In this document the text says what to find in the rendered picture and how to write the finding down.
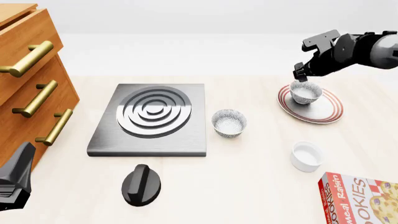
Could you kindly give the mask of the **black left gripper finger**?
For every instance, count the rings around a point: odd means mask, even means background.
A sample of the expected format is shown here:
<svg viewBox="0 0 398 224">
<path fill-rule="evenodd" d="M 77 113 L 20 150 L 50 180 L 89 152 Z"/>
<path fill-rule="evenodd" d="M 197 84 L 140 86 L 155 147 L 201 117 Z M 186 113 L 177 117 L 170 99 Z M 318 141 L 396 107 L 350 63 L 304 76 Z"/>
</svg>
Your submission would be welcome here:
<svg viewBox="0 0 398 224">
<path fill-rule="evenodd" d="M 31 192 L 30 173 L 36 148 L 30 142 L 18 147 L 12 157 L 0 167 L 0 185 L 14 185 Z"/>
</svg>

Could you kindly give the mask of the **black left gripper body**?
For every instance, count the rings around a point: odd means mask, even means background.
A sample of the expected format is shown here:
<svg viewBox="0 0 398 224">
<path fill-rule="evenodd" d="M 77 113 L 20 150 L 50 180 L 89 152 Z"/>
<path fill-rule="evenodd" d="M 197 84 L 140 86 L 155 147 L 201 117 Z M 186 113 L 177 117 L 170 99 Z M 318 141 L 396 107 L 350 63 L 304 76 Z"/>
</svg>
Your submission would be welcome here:
<svg viewBox="0 0 398 224">
<path fill-rule="evenodd" d="M 11 182 L 0 179 L 0 211 L 17 210 L 25 207 L 31 193 L 30 182 Z"/>
</svg>

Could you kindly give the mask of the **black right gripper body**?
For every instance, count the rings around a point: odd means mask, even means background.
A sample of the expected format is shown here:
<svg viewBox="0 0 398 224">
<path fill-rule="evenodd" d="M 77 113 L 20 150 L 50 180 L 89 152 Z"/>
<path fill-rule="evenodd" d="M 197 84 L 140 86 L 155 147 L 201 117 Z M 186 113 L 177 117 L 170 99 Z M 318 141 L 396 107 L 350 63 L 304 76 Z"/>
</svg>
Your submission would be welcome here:
<svg viewBox="0 0 398 224">
<path fill-rule="evenodd" d="M 300 62 L 300 63 L 296 63 L 294 65 L 293 74 L 294 74 L 295 78 L 303 78 L 303 77 L 311 76 L 311 71 L 309 70 L 307 65 Z"/>
</svg>

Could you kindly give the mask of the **patterned black-white bowl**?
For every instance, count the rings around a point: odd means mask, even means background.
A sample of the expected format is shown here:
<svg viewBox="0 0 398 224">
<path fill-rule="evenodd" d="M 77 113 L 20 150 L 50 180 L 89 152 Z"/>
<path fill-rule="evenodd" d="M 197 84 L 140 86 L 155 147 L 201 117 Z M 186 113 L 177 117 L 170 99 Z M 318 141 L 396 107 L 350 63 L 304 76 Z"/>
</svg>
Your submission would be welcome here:
<svg viewBox="0 0 398 224">
<path fill-rule="evenodd" d="M 322 94 L 322 88 L 313 82 L 294 81 L 289 85 L 291 97 L 301 105 L 307 105 L 318 100 Z"/>
<path fill-rule="evenodd" d="M 219 110 L 211 117 L 211 124 L 220 136 L 235 138 L 246 128 L 247 119 L 236 110 Z"/>
</svg>

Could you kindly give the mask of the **white plate with red rings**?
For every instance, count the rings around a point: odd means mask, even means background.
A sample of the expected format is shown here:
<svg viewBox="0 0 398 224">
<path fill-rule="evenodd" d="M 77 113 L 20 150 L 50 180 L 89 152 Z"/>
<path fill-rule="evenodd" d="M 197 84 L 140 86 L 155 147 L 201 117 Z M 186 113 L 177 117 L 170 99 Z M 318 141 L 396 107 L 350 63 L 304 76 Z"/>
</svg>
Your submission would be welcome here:
<svg viewBox="0 0 398 224">
<path fill-rule="evenodd" d="M 289 85 L 282 87 L 277 94 L 279 106 L 289 115 L 314 124 L 330 124 L 343 117 L 342 101 L 327 89 L 322 88 L 322 96 L 315 102 L 301 105 L 291 97 Z"/>
</svg>

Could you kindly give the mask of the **flat stove plate with rings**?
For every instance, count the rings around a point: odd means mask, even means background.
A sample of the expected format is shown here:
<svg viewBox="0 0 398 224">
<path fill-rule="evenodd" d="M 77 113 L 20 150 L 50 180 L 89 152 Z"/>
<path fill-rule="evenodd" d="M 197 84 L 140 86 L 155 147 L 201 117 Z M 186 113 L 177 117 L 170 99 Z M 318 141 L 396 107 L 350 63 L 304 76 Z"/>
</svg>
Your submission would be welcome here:
<svg viewBox="0 0 398 224">
<path fill-rule="evenodd" d="M 202 83 L 120 83 L 88 144 L 89 156 L 206 156 Z"/>
</svg>

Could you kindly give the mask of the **wooden drawer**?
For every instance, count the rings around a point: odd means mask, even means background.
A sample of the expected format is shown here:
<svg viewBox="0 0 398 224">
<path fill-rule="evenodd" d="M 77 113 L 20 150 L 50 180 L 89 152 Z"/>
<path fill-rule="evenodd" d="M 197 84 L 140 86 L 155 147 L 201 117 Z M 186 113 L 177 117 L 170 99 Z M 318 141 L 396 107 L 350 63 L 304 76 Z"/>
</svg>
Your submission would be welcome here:
<svg viewBox="0 0 398 224">
<path fill-rule="evenodd" d="M 55 80 L 58 86 L 31 118 L 25 118 L 21 114 L 13 114 L 19 124 L 17 135 L 21 138 L 20 141 L 29 141 L 36 148 L 33 167 L 39 163 L 46 150 L 50 147 L 43 143 L 35 142 L 35 138 L 43 138 L 48 135 L 59 119 L 53 117 L 54 113 L 63 113 L 66 109 L 73 110 L 80 100 L 73 85 L 67 78 L 38 78 L 29 81 L 17 92 L 19 95 L 16 107 L 25 108 L 40 92 L 39 89 L 36 89 L 36 84 L 46 84 L 50 80 Z"/>
<path fill-rule="evenodd" d="M 52 80 L 58 83 L 57 87 L 32 117 L 12 113 L 13 108 L 25 108 L 38 95 L 36 85 Z M 47 137 L 58 121 L 53 114 L 74 109 L 79 100 L 60 57 L 54 56 L 0 106 L 0 157 L 11 156 L 23 142 Z"/>
<path fill-rule="evenodd" d="M 30 53 L 29 45 L 50 41 L 53 49 L 20 78 L 0 73 L 0 105 L 6 102 L 22 85 L 40 70 L 60 49 L 62 41 L 48 10 L 30 11 L 30 14 L 0 31 L 0 66 L 13 66 Z"/>
</svg>

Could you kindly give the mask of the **small white ramekin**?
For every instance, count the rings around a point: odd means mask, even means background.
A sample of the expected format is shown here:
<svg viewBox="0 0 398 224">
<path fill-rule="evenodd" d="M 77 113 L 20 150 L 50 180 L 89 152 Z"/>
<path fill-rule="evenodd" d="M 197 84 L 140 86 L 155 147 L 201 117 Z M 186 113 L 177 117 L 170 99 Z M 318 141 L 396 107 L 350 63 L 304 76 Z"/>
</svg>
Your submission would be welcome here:
<svg viewBox="0 0 398 224">
<path fill-rule="evenodd" d="M 324 162 L 323 151 L 314 143 L 299 141 L 294 144 L 290 154 L 291 164 L 306 173 L 315 172 Z"/>
</svg>

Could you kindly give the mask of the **round black stove knob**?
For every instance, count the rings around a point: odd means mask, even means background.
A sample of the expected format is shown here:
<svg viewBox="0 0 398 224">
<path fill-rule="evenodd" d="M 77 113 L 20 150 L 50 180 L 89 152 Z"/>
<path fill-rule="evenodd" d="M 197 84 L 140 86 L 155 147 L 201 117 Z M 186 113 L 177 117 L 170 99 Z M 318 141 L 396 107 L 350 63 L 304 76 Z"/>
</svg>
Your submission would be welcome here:
<svg viewBox="0 0 398 224">
<path fill-rule="evenodd" d="M 124 179 L 121 193 L 124 200 L 133 207 L 152 203 L 160 194 L 159 175 L 146 164 L 139 164 Z"/>
</svg>

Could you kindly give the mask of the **red cookie box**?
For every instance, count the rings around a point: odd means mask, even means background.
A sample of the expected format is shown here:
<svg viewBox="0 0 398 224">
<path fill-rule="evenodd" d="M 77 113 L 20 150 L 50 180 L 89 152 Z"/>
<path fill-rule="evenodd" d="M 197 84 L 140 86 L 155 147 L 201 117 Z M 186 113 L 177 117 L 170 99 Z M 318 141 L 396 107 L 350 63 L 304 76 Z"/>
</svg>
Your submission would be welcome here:
<svg viewBox="0 0 398 224">
<path fill-rule="evenodd" d="M 326 172 L 318 181 L 327 224 L 398 224 L 398 184 Z"/>
</svg>

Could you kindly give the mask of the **wooden cabinet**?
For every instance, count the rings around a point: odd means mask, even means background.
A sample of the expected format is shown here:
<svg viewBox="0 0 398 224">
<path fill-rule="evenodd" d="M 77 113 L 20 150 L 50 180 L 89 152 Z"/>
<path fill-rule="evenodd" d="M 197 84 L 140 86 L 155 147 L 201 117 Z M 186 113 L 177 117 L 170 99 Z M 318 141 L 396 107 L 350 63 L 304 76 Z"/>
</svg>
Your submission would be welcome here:
<svg viewBox="0 0 398 224">
<path fill-rule="evenodd" d="M 0 31 L 28 16 L 30 14 L 30 11 L 35 10 L 39 10 L 39 8 L 36 4 L 33 3 L 0 4 Z M 0 157 L 0 167 L 3 166 L 11 158 L 11 156 Z"/>
</svg>

